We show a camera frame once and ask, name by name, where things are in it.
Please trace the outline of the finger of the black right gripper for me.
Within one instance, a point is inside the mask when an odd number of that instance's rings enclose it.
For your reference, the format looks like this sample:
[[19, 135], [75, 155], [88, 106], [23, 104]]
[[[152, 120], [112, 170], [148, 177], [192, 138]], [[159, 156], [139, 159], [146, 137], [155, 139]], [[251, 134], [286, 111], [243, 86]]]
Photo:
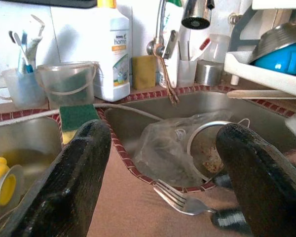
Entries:
[[229, 174], [218, 174], [213, 178], [213, 183], [218, 187], [233, 189]]
[[218, 210], [211, 216], [214, 226], [228, 231], [235, 231], [241, 234], [252, 234], [251, 227], [246, 222], [241, 210], [223, 209]]

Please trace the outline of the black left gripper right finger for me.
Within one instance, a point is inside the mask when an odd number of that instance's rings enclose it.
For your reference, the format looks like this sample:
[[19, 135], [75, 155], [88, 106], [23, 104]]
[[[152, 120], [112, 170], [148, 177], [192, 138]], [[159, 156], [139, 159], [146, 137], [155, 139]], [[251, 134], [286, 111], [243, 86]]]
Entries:
[[296, 168], [251, 129], [229, 123], [216, 147], [256, 237], [296, 237]]

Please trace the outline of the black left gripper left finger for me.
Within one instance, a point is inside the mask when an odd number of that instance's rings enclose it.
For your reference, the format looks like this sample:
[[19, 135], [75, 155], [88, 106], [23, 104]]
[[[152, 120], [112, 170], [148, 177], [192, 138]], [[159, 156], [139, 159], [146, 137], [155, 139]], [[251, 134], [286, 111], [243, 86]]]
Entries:
[[102, 120], [83, 124], [5, 222], [0, 237], [84, 237], [111, 150]]

